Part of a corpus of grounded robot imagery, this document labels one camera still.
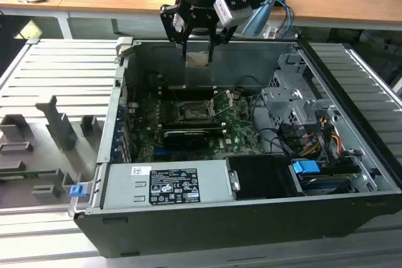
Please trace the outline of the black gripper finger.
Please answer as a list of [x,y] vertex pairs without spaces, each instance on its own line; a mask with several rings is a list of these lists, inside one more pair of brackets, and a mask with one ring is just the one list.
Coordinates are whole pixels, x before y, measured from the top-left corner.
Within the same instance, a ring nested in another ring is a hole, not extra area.
[[228,44],[233,34],[236,32],[236,26],[230,27],[229,29],[224,28],[221,32],[216,32],[217,27],[213,26],[208,29],[209,31],[209,44],[207,47],[207,58],[208,62],[212,62],[214,48],[220,44]]
[[[182,61],[186,61],[187,41],[192,31],[191,14],[189,4],[163,4],[160,8],[160,18],[166,35],[171,42],[182,46]],[[180,31],[176,29],[175,20],[181,19],[183,25]]]

